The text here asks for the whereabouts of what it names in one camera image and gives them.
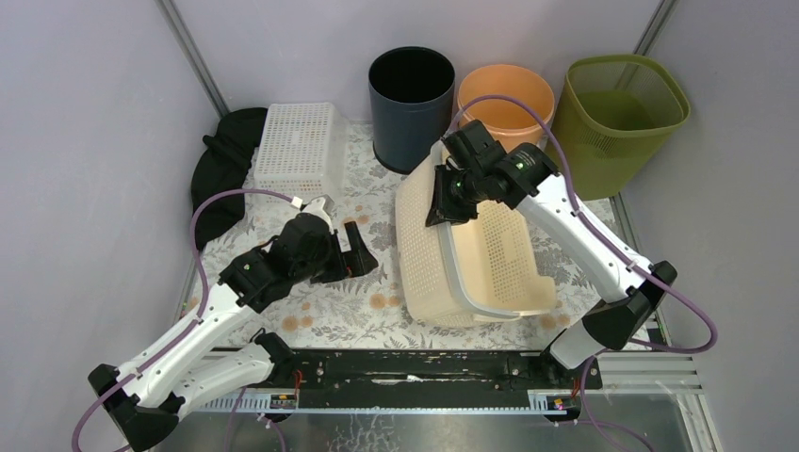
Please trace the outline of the cream perforated large basket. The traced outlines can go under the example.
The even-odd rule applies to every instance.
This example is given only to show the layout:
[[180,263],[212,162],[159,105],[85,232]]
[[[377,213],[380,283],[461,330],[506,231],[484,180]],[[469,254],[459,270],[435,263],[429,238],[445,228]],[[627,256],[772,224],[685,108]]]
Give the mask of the cream perforated large basket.
[[539,274],[521,214],[482,202],[478,217],[466,224],[426,226],[434,168],[447,156],[434,143],[396,193],[399,273],[411,318],[468,328],[550,313],[557,304],[555,282]]

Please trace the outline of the white slotted basket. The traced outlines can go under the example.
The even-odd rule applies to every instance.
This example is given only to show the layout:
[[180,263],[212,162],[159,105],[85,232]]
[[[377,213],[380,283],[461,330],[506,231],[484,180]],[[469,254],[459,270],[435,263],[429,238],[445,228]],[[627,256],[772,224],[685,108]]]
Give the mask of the white slotted basket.
[[341,196],[349,121],[333,104],[272,104],[268,107],[254,185],[309,200]]

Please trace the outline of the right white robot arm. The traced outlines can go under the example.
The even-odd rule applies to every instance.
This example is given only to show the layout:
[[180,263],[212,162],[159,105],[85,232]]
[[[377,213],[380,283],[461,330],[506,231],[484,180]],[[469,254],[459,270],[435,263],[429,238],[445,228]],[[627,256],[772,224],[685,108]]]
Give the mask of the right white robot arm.
[[450,137],[431,148],[432,207],[426,218],[439,231],[448,283],[456,298],[477,307],[466,285],[471,281],[500,286],[491,268],[491,242],[483,250],[457,251],[454,232],[480,217],[489,202],[533,221],[578,264],[595,286],[600,301],[579,322],[547,347],[540,363],[542,379],[562,388],[578,367],[601,350],[620,350],[659,306],[676,279],[666,261],[654,264],[604,225],[569,189],[563,169],[537,146],[522,143],[510,153],[501,144],[471,143]]

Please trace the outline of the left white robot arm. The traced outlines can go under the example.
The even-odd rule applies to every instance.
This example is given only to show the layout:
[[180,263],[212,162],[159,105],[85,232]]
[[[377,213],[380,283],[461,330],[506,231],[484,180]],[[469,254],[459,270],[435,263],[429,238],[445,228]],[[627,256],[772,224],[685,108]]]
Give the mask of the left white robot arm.
[[133,451],[165,440],[189,413],[236,388],[264,381],[279,387],[294,376],[294,352],[275,332],[261,332],[240,351],[200,367],[231,331],[286,298],[298,283],[335,283],[365,276],[378,261],[357,225],[345,225],[342,250],[330,221],[299,213],[266,244],[239,255],[206,299],[136,358],[100,364],[89,382]]

